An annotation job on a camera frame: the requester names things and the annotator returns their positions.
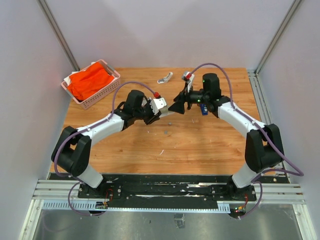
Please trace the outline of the grey white stapler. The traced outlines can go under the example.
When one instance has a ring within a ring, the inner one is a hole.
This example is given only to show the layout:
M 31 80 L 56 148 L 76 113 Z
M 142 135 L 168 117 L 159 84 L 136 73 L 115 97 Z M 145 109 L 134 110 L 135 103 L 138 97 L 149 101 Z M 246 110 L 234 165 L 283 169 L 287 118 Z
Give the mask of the grey white stapler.
M 159 116 L 160 118 L 168 117 L 168 116 L 170 116 L 170 115 L 175 113 L 174 111 L 168 110 L 167 107 L 166 108 L 161 108 L 159 110 L 159 112 L 161 113 L 160 116 Z

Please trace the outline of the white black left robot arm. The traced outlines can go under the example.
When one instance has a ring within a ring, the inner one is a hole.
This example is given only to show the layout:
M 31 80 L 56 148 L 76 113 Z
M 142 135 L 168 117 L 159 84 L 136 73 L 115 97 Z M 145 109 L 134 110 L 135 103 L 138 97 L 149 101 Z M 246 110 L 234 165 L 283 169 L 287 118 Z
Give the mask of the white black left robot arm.
M 106 137 L 121 132 L 142 120 L 146 125 L 160 119 L 167 107 L 164 98 L 146 98 L 139 90 L 132 90 L 126 101 L 121 102 L 105 118 L 90 125 L 63 129 L 53 150 L 51 160 L 55 167 L 60 167 L 72 177 L 89 186 L 89 191 L 96 198 L 107 193 L 103 176 L 90 164 L 91 148 Z

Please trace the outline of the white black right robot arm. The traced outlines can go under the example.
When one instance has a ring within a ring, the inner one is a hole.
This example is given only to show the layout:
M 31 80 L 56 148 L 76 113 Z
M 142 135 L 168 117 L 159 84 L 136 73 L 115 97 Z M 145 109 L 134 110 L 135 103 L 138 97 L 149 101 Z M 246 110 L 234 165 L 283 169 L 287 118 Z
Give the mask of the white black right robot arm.
M 226 193 L 232 200 L 240 199 L 247 186 L 262 173 L 282 162 L 283 145 L 275 124 L 257 121 L 222 95 L 220 80 L 215 73 L 202 76 L 202 88 L 194 90 L 187 80 L 184 89 L 174 98 L 169 111 L 184 114 L 193 104 L 204 104 L 217 118 L 224 120 L 245 137 L 245 163 L 227 182 Z

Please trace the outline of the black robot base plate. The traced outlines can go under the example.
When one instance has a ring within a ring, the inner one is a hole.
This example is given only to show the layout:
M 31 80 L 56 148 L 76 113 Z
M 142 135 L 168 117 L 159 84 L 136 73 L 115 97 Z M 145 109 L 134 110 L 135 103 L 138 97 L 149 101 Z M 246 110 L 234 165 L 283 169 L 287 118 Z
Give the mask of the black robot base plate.
M 80 200 L 102 202 L 104 206 L 191 207 L 209 206 L 219 201 L 240 202 L 235 212 L 243 213 L 248 203 L 260 203 L 262 185 L 251 183 L 235 196 L 227 192 L 229 175 L 103 174 L 102 184 L 85 183 L 73 189 Z

